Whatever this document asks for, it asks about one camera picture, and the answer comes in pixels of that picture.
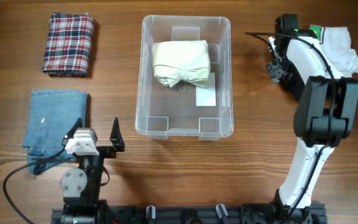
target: denim cloth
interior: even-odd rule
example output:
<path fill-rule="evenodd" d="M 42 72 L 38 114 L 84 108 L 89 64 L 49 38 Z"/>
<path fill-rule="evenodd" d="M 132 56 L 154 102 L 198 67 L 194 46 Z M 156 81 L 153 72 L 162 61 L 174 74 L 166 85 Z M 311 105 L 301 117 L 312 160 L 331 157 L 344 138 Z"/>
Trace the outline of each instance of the denim cloth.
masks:
<path fill-rule="evenodd" d="M 27 163 L 53 156 L 63 149 L 62 140 L 81 118 L 85 125 L 85 91 L 78 90 L 34 90 L 31 94 L 29 125 L 24 136 L 23 147 L 27 147 Z M 64 162 L 73 162 L 76 157 L 62 153 L 45 164 L 30 166 L 29 172 L 40 174 Z"/>

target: plaid cloth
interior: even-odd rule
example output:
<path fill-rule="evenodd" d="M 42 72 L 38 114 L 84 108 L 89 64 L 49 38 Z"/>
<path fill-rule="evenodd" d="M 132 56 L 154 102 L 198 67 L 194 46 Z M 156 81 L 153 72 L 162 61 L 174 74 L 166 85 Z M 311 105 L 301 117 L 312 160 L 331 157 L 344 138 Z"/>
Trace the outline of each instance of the plaid cloth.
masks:
<path fill-rule="evenodd" d="M 88 14 L 54 12 L 49 22 L 42 72 L 58 77 L 85 77 L 93 29 L 94 20 Z"/>

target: folded cloth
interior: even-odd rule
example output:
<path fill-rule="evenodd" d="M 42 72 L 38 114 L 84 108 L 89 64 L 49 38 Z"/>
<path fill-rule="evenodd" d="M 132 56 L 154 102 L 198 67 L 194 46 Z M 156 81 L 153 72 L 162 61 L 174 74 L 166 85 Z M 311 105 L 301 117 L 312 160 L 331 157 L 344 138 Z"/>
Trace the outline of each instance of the folded cloth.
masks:
<path fill-rule="evenodd" d="M 34 90 L 31 94 L 29 125 L 24 136 L 23 147 L 27 147 L 27 162 L 35 162 L 53 156 L 63 149 L 62 140 L 81 118 L 85 124 L 85 91 L 78 90 Z M 40 174 L 63 162 L 75 161 L 66 152 L 45 164 L 30 166 L 29 172 Z"/>
<path fill-rule="evenodd" d="M 205 40 L 168 41 L 153 44 L 154 77 L 172 87 L 180 80 L 207 87 L 211 71 Z"/>
<path fill-rule="evenodd" d="M 351 36 L 347 27 L 320 27 L 312 25 L 310 29 L 318 35 L 321 50 L 332 65 L 345 77 L 358 73 L 358 56 L 351 49 Z"/>
<path fill-rule="evenodd" d="M 49 22 L 42 72 L 57 77 L 85 77 L 93 29 L 94 20 L 88 14 L 54 12 Z"/>

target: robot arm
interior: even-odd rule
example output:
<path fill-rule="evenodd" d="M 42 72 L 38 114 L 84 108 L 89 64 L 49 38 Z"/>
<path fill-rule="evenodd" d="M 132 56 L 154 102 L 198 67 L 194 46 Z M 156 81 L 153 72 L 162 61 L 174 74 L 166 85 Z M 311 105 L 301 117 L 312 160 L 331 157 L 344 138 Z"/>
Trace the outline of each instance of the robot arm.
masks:
<path fill-rule="evenodd" d="M 279 17 L 276 33 L 293 35 L 313 44 L 330 66 L 338 90 L 333 97 L 328 68 L 315 49 L 288 37 L 277 36 L 274 41 L 270 38 L 276 56 L 267 65 L 270 77 L 273 82 L 283 84 L 299 100 L 293 124 L 298 136 L 296 152 L 288 176 L 275 197 L 283 211 L 278 219 L 286 220 L 289 210 L 304 210 L 311 205 L 311 194 L 324 163 L 340 140 L 350 134 L 358 99 L 358 82 L 344 78 L 331 65 L 311 31 L 298 30 L 296 15 Z M 328 128 L 329 110 L 324 107 L 328 98 L 335 100 L 336 105 L 331 130 Z"/>
<path fill-rule="evenodd" d="M 114 120 L 110 141 L 112 146 L 96 146 L 98 137 L 94 129 L 81 128 L 80 119 L 62 141 L 67 153 L 78 158 L 79 166 L 66 171 L 60 180 L 65 202 L 62 211 L 52 214 L 56 224 L 105 224 L 115 223 L 116 216 L 107 201 L 99 199 L 104 159 L 116 158 L 124 152 L 125 144 L 119 130 L 118 119 Z"/>

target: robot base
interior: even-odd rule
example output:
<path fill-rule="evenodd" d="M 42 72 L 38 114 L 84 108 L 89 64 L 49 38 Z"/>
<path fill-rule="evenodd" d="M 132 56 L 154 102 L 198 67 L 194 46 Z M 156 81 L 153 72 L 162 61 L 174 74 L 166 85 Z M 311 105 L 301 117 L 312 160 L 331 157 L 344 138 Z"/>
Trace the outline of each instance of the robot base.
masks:
<path fill-rule="evenodd" d="M 230 224 L 281 224 L 281 221 L 268 221 L 269 204 L 247 204 L 226 207 L 227 221 Z M 189 224 L 189 219 L 199 218 L 204 224 L 223 223 L 216 213 L 215 207 L 162 207 L 156 208 L 155 219 L 146 219 L 146 208 L 110 207 L 116 214 L 117 224 Z M 62 224 L 62 210 L 52 210 L 51 224 Z M 327 224 L 324 204 L 312 204 L 310 214 L 302 224 Z"/>

